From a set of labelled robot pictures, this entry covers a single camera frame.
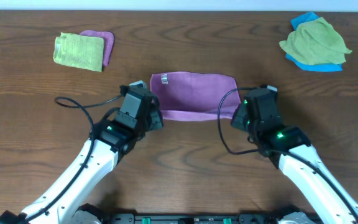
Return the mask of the purple microfiber cloth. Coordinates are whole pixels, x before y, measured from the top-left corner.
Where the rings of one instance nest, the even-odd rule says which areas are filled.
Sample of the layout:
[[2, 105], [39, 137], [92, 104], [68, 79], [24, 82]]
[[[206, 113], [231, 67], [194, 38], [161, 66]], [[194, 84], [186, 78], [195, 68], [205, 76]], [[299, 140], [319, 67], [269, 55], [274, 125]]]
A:
[[209, 121], [231, 119], [241, 103], [233, 77], [215, 73], [169, 72], [153, 74], [150, 90], [158, 97], [163, 119], [173, 121]]

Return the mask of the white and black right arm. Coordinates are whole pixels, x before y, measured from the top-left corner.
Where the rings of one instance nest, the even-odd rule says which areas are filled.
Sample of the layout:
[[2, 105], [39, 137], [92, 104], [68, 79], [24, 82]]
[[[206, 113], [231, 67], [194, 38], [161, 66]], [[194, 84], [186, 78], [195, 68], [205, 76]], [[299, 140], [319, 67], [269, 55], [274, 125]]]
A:
[[299, 188], [323, 223], [358, 223], [358, 203], [330, 173], [306, 134], [284, 124], [274, 87], [248, 88], [231, 125], [246, 132], [258, 152]]

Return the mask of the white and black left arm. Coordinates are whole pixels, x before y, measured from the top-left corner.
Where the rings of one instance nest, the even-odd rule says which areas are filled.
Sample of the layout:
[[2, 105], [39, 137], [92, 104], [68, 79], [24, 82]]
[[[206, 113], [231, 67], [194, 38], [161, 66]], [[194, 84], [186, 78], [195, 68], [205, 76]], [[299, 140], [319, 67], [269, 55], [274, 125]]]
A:
[[162, 129], [158, 98], [143, 81], [122, 85], [123, 102], [97, 123], [75, 160], [42, 194], [16, 215], [6, 210], [0, 223], [103, 223], [98, 210], [85, 205], [96, 184], [118, 165], [147, 132]]

